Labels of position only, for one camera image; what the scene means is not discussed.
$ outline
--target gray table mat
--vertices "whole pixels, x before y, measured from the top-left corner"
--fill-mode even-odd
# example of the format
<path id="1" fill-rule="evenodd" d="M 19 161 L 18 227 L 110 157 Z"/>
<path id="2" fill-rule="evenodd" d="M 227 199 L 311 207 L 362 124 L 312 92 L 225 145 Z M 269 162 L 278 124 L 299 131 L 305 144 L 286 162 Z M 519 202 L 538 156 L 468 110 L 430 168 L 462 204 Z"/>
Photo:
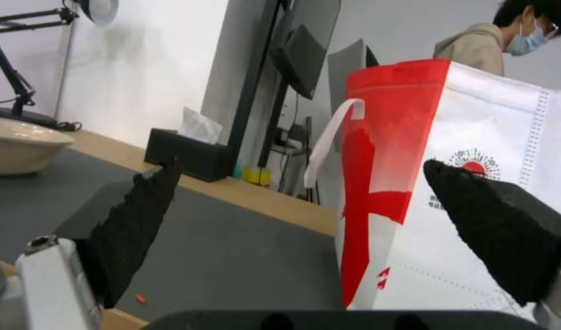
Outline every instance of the gray table mat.
<path id="1" fill-rule="evenodd" d="M 65 149 L 39 175 L 0 178 L 0 259 L 13 263 L 99 188 L 133 175 Z M 179 187 L 118 308 L 147 321 L 188 310 L 342 309 L 333 238 Z"/>

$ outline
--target red and white bag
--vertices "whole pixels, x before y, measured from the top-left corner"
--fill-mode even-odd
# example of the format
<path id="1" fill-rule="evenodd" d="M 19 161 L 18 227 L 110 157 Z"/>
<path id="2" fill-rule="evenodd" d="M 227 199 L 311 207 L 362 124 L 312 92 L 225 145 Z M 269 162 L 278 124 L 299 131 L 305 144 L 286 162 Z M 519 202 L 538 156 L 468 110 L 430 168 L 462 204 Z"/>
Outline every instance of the red and white bag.
<path id="1" fill-rule="evenodd" d="M 311 187 L 343 125 L 336 248 L 349 309 L 527 316 L 458 237 L 422 164 L 438 159 L 514 182 L 561 211 L 555 193 L 561 176 L 550 171 L 559 161 L 561 150 L 552 144 L 561 128 L 544 138 L 554 95 L 445 60 L 373 67 L 349 77 L 348 100 L 318 140 L 305 173 Z M 561 117 L 561 108 L 555 113 Z"/>

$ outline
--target printed logo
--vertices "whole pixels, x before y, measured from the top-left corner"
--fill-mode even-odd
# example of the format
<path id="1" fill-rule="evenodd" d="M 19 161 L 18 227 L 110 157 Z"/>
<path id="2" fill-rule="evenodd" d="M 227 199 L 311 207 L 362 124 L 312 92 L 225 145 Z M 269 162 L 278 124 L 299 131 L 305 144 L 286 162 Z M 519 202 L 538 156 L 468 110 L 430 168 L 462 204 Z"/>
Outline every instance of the printed logo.
<path id="1" fill-rule="evenodd" d="M 387 287 L 389 276 L 390 276 L 390 267 L 385 268 L 383 271 L 380 272 L 380 274 L 378 274 L 378 276 L 376 276 L 376 278 L 379 280 L 377 284 L 378 290 L 382 291 Z"/>
<path id="2" fill-rule="evenodd" d="M 451 158 L 446 161 L 447 165 L 455 167 L 463 167 L 477 175 L 491 178 L 492 180 L 500 179 L 500 167 L 494 157 L 487 156 L 477 148 L 461 150 L 454 153 Z M 437 199 L 437 196 L 431 195 L 429 198 L 429 206 L 434 209 L 442 209 L 443 205 Z"/>

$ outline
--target glasses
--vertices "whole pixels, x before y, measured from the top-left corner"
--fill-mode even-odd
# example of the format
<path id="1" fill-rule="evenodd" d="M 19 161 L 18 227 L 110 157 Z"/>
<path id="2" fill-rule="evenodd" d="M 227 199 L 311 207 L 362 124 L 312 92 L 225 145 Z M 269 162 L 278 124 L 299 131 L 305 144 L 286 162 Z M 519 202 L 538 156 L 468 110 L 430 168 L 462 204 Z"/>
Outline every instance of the glasses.
<path id="1" fill-rule="evenodd" d="M 559 27 L 555 23 L 551 23 L 551 25 L 553 25 L 553 29 L 551 30 L 551 32 L 547 33 L 547 35 L 545 36 L 547 38 L 547 40 L 553 39 L 553 37 L 555 37 L 555 35 L 557 35 L 557 32 L 559 32 Z"/>

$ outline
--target tissue box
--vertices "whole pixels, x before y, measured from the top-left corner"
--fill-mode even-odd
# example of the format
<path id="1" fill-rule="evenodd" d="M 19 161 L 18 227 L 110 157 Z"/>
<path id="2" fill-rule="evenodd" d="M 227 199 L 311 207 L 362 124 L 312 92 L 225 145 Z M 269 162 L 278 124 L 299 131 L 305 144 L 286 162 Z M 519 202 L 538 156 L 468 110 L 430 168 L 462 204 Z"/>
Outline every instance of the tissue box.
<path id="1" fill-rule="evenodd" d="M 182 173 L 206 182 L 215 182 L 230 174 L 230 152 L 227 146 L 208 144 L 176 134 L 176 131 L 152 129 L 144 161 L 166 164 L 177 157 Z"/>

